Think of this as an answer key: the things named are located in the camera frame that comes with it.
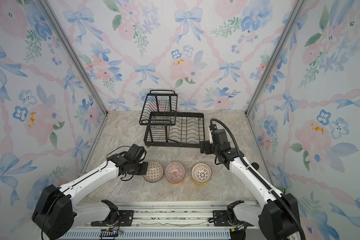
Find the brown checker pattern bowl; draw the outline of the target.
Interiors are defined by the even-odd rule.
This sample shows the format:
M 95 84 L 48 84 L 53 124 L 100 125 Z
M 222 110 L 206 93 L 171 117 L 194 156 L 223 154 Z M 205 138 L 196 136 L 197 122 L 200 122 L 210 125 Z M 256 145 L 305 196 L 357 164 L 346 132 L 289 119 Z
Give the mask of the brown checker pattern bowl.
M 156 162 L 152 161 L 148 164 L 148 169 L 145 175 L 143 175 L 144 179 L 149 183 L 158 182 L 164 175 L 163 166 Z

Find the pink striped bowl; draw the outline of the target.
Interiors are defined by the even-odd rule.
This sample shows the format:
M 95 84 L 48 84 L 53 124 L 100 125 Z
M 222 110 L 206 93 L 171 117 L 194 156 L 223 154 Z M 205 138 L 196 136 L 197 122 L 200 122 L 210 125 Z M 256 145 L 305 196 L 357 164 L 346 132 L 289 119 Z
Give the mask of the pink striped bowl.
M 165 176 L 171 184 L 181 183 L 186 175 L 184 166 L 179 162 L 172 162 L 166 166 Z

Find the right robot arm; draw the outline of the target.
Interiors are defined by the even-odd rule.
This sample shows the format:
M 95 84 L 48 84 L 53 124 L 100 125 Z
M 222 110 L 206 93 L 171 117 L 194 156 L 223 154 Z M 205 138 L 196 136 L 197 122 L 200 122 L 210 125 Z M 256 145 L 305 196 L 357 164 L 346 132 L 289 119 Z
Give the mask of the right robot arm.
M 267 240 L 286 240 L 295 233 L 305 240 L 297 199 L 292 194 L 284 194 L 258 172 L 257 164 L 247 160 L 222 121 L 211 119 L 209 130 L 210 139 L 200 142 L 201 153 L 214 155 L 215 165 L 223 165 L 235 174 L 259 204 L 250 206 L 242 200 L 229 204 L 226 217 L 233 226 L 231 232 L 244 233 L 252 225 L 259 228 Z

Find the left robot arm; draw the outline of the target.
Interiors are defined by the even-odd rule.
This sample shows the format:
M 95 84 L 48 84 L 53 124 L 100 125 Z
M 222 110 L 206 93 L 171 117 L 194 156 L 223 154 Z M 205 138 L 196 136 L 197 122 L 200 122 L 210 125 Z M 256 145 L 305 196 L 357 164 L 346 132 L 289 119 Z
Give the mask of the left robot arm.
M 91 222 L 101 222 L 114 228 L 122 220 L 119 208 L 110 200 L 97 204 L 81 205 L 80 201 L 108 181 L 127 176 L 143 176 L 147 173 L 147 151 L 136 144 L 127 151 L 112 151 L 106 160 L 92 171 L 59 187 L 47 186 L 41 193 L 32 221 L 41 229 L 41 237 L 56 240 L 71 228 Z

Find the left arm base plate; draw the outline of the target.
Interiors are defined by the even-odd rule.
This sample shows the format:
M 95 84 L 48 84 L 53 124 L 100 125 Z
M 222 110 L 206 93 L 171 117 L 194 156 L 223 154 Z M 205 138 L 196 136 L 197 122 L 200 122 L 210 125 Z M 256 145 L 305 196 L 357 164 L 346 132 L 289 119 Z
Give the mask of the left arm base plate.
M 91 227 L 131 227 L 133 217 L 133 210 L 119 210 L 115 218 L 91 222 Z

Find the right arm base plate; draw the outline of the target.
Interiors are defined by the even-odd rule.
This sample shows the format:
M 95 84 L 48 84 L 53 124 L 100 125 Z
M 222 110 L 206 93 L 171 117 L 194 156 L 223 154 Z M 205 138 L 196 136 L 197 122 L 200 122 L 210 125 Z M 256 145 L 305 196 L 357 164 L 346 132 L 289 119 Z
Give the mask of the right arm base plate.
M 214 210 L 213 216 L 208 220 L 209 224 L 215 227 L 232 227 L 243 226 L 245 222 L 239 221 L 232 210 Z

